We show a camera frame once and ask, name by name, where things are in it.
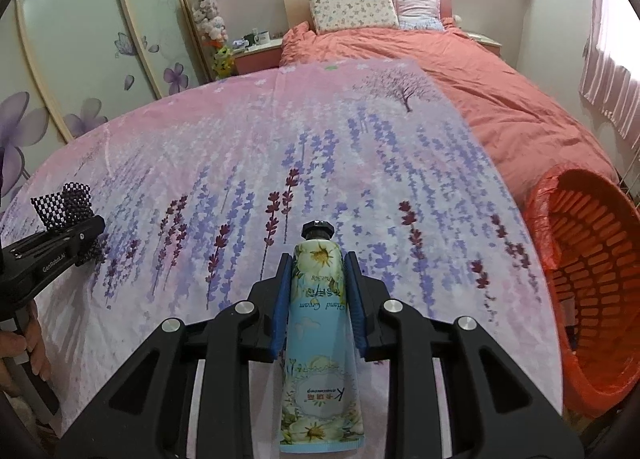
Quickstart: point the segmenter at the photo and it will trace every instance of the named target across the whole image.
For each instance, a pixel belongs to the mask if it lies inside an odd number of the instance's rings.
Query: bottle
[[[320,453],[364,443],[340,246],[312,221],[296,245],[291,278],[280,450]]]

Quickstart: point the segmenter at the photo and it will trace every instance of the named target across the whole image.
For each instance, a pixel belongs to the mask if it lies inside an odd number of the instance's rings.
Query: yellow plush toy
[[[218,49],[218,52],[213,56],[213,70],[219,80],[228,78],[233,73],[234,58],[232,51],[227,46]]]

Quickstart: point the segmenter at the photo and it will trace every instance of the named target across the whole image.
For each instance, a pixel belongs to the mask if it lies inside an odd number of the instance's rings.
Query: silver screw
[[[458,320],[458,325],[465,331],[473,331],[476,327],[478,327],[478,322],[476,322],[470,316],[463,316]]]
[[[162,330],[165,333],[174,333],[180,328],[180,320],[177,318],[167,318],[162,322]]]
[[[249,302],[248,300],[243,300],[236,304],[236,312],[239,314],[249,314],[254,310],[254,308],[255,306],[253,302]]]
[[[389,313],[399,313],[402,311],[402,302],[392,298],[391,300],[387,300],[382,307]]]

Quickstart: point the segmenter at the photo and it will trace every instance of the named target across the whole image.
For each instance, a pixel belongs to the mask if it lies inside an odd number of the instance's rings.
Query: orange blanket
[[[304,22],[285,35],[280,65],[416,59],[471,126],[521,210],[538,180],[558,163],[576,163],[616,180],[587,128],[462,30],[446,28],[444,33],[364,28],[316,35]]]

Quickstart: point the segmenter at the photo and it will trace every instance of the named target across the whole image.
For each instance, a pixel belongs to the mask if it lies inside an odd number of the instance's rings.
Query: floral tablecloth
[[[91,186],[106,231],[104,261],[37,299],[62,430],[164,318],[193,323],[246,298],[312,219],[330,221],[392,296],[436,319],[475,317],[561,407],[556,325],[520,213],[412,62],[278,68],[121,116],[42,165],[6,211],[2,242],[41,229],[30,197],[70,181]],[[355,454],[382,457],[388,367],[361,362],[358,374],[366,445]],[[251,385],[256,457],[277,457],[282,371],[256,365]]]

